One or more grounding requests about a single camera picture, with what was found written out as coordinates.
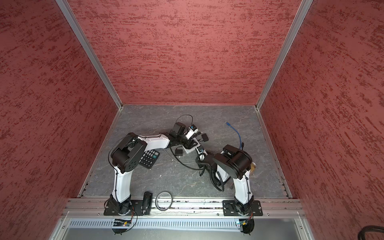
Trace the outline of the black power adapter with cable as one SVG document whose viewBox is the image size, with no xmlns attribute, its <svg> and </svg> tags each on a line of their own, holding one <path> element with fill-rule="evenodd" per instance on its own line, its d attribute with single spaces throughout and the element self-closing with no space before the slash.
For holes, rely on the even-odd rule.
<svg viewBox="0 0 384 240">
<path fill-rule="evenodd" d="M 200 139 L 198 139 L 199 143 L 205 143 L 209 141 L 209 137 L 206 133 L 200 134 L 199 136 L 201 137 Z"/>
</svg>

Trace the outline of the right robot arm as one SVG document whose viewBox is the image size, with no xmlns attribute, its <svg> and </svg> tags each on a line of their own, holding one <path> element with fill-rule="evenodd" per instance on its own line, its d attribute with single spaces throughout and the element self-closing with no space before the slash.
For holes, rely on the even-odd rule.
<svg viewBox="0 0 384 240">
<path fill-rule="evenodd" d="M 225 190 L 226 182 L 232 179 L 236 211 L 243 216 L 248 214 L 254 202 L 250 188 L 251 156 L 231 145 L 226 145 L 217 154 L 207 153 L 202 147 L 198 147 L 197 152 L 195 162 L 201 168 L 201 174 L 207 171 L 211 183 L 220 192 Z"/>
</svg>

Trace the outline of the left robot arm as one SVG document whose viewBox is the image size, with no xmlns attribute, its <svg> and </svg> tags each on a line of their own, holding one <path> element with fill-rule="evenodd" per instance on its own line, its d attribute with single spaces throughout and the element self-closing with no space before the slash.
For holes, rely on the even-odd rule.
<svg viewBox="0 0 384 240">
<path fill-rule="evenodd" d="M 128 133 L 118 140 L 109 152 L 108 162 L 115 171 L 114 188 L 105 203 L 104 215 L 126 216 L 133 213 L 131 203 L 131 179 L 134 169 L 149 160 L 148 168 L 157 160 L 157 150 L 181 145 L 185 149 L 198 145 L 198 128 L 176 122 L 168 133 L 153 136 L 139 136 Z"/>
</svg>

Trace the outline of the black power adapter left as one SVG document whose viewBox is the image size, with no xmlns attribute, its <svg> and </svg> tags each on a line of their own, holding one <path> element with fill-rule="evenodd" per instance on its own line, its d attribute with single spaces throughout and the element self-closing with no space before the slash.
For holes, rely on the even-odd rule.
<svg viewBox="0 0 384 240">
<path fill-rule="evenodd" d="M 184 152 L 182 149 L 179 149 L 179 148 L 175 149 L 175 156 L 181 157 L 181 156 L 183 156 L 183 154 L 184 154 Z"/>
</svg>

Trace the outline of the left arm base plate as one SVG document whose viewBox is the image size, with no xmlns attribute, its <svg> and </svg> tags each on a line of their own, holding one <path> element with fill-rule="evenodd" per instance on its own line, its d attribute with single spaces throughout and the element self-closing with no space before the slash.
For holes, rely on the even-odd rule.
<svg viewBox="0 0 384 240">
<path fill-rule="evenodd" d="M 143 216 L 142 214 L 142 202 L 143 200 L 131 200 L 129 203 L 124 202 L 118 204 L 114 199 L 108 199 L 104 204 L 104 216 L 130 216 L 136 214 Z"/>
</svg>

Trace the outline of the black calculator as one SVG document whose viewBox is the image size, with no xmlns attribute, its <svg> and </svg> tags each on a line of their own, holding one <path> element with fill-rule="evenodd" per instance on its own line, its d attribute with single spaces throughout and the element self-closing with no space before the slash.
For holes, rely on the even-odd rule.
<svg viewBox="0 0 384 240">
<path fill-rule="evenodd" d="M 139 164 L 146 169 L 151 169 L 159 156 L 160 153 L 156 150 L 146 151 L 141 157 Z"/>
</svg>

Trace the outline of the white small network switch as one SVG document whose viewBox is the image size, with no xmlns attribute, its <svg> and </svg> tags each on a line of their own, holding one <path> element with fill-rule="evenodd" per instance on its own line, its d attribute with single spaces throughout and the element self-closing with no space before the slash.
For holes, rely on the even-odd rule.
<svg viewBox="0 0 384 240">
<path fill-rule="evenodd" d="M 183 149 L 184 149 L 186 154 L 190 154 L 193 151 L 195 151 L 199 146 L 200 146 L 200 144 L 197 144 L 197 145 L 195 145 L 193 147 L 190 147 L 189 149 L 187 147 L 183 146 Z"/>
</svg>

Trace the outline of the brown spice jar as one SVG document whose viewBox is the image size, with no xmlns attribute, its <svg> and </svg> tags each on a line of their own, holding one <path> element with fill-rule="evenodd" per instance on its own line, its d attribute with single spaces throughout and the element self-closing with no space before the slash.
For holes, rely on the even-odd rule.
<svg viewBox="0 0 384 240">
<path fill-rule="evenodd" d="M 257 165 L 255 163 L 251 163 L 251 173 L 256 170 Z"/>
</svg>

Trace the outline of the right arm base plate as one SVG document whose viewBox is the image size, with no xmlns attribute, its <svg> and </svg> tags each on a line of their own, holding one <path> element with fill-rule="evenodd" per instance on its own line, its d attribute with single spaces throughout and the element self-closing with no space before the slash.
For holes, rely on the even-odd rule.
<svg viewBox="0 0 384 240">
<path fill-rule="evenodd" d="M 251 216 L 253 214 L 254 217 L 263 216 L 263 210 L 260 201 L 251 200 L 249 203 L 243 205 L 240 202 L 233 200 L 224 200 L 223 204 L 223 212 L 224 216 L 233 217 L 233 216 Z"/>
</svg>

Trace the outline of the aluminium front rail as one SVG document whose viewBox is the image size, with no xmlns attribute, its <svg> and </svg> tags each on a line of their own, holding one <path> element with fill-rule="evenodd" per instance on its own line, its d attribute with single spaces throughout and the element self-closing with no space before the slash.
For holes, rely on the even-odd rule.
<svg viewBox="0 0 384 240">
<path fill-rule="evenodd" d="M 61 217 L 106 218 L 104 215 L 108 197 L 72 198 L 66 203 Z M 223 198 L 175 197 L 171 207 L 160 211 L 152 203 L 150 214 L 143 218 L 225 218 Z M 307 215 L 298 199 L 257 199 L 252 206 L 256 219 L 306 219 Z"/>
</svg>

